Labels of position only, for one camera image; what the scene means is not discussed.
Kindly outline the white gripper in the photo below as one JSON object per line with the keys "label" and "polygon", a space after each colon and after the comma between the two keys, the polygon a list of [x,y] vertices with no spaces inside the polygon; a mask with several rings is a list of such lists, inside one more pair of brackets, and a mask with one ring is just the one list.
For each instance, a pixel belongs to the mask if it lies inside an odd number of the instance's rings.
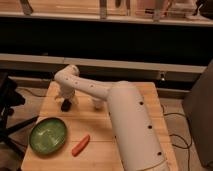
{"label": "white gripper", "polygon": [[72,104],[78,104],[78,97],[75,95],[75,89],[66,85],[60,86],[59,94],[64,99],[70,99]]}

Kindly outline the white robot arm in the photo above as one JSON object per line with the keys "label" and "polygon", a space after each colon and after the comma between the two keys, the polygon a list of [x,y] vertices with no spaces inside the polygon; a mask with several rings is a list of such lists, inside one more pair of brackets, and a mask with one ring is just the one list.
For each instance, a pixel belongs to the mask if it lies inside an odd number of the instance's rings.
{"label": "white robot arm", "polygon": [[76,66],[68,65],[55,74],[61,96],[75,89],[107,103],[124,171],[170,171],[138,88],[128,81],[107,83],[78,73]]}

